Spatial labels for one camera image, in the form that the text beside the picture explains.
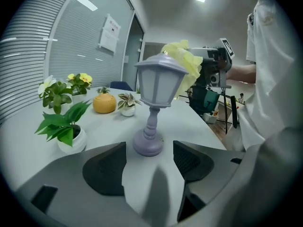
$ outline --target yellow flower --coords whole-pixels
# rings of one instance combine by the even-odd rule
[[[93,78],[90,75],[86,74],[86,73],[80,73],[80,79],[82,81],[88,82],[88,83],[90,83],[93,80]]]
[[[191,52],[187,51],[187,49],[188,41],[181,40],[180,43],[166,44],[161,50],[162,53],[165,52],[177,60],[180,66],[184,67],[188,72],[188,74],[184,76],[175,96],[179,96],[189,89],[200,76],[203,57],[194,56]]]
[[[68,75],[67,78],[70,80],[73,80],[75,78],[75,74],[72,73],[72,74]]]

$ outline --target lamp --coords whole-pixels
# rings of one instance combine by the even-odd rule
[[[157,115],[160,108],[171,106],[180,83],[188,72],[165,54],[149,57],[135,65],[138,69],[141,101],[150,106],[150,116],[144,129],[133,139],[134,149],[141,155],[152,157],[163,148],[162,136],[157,132]]]

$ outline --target potted plant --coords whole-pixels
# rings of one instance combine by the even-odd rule
[[[70,108],[71,98],[67,94],[72,94],[71,85],[57,81],[52,75],[39,85],[38,94],[50,114],[64,114]]]
[[[74,104],[85,101],[87,90],[90,90],[90,85],[93,78],[86,73],[79,73],[76,76],[70,74],[67,76],[68,82],[71,84],[72,101]]]
[[[37,132],[46,134],[47,140],[57,138],[57,143],[66,154],[75,154],[84,150],[87,142],[85,131],[76,124],[90,104],[77,103],[65,115],[43,113],[44,120],[39,125]]]
[[[106,87],[102,89],[98,88],[97,92],[99,95],[94,98],[94,110],[99,114],[107,114],[114,111],[116,109],[117,102],[115,97],[109,94],[109,89]]]
[[[136,100],[131,93],[119,94],[118,97],[121,99],[118,103],[118,110],[120,110],[121,114],[126,117],[134,115],[136,112],[136,104],[142,105],[141,102]]]

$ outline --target lamp stem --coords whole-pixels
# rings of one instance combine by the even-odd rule
[[[143,136],[147,139],[147,140],[153,140],[156,136],[157,133],[157,115],[160,112],[159,108],[154,108],[154,107],[150,107],[150,116],[148,117],[147,120],[147,125],[143,131]]]

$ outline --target white table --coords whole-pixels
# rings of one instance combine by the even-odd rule
[[[110,89],[118,101],[122,90]],[[88,92],[88,99],[97,96],[95,88]],[[0,166],[9,187],[15,191],[24,182],[50,162],[65,156],[56,140],[46,142],[45,135],[34,132],[42,121],[42,102],[25,107],[20,113],[3,123],[0,128]],[[187,141],[207,147],[225,149],[223,144],[206,123],[189,107],[189,104],[173,100],[170,108],[161,109],[158,114],[157,130],[163,135],[163,151],[154,157],[137,154],[132,146],[134,133],[145,127],[149,116],[146,105],[137,106],[133,117],[124,117],[117,110],[109,114],[96,113],[92,105],[78,121],[88,135],[86,150],[126,141],[126,166],[122,185],[127,203],[142,214],[150,193],[152,178],[156,169],[166,175],[166,183],[158,183],[159,190],[165,186],[169,193],[169,214],[167,225],[177,223],[184,180],[173,161],[173,140]]]

